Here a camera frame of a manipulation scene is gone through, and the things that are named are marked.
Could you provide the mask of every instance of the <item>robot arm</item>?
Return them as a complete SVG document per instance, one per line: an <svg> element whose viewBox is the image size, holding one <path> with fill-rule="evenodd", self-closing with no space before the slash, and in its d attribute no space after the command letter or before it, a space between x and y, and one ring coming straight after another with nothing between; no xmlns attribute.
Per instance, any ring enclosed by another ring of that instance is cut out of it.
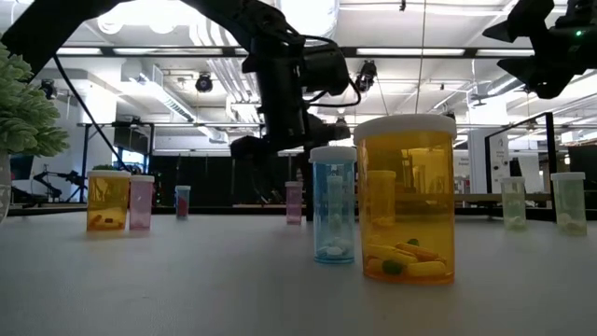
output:
<svg viewBox="0 0 597 336"><path fill-rule="evenodd" d="M22 55L34 74L51 59L85 20L104 14L122 0L36 0L2 36L14 54ZM350 78L340 48L333 41L305 47L300 35L278 9L258 0L184 0L234 36L249 52L245 73L255 72L267 135L233 143L238 159L267 156L302 146L312 139L303 91L344 92Z"/></svg>

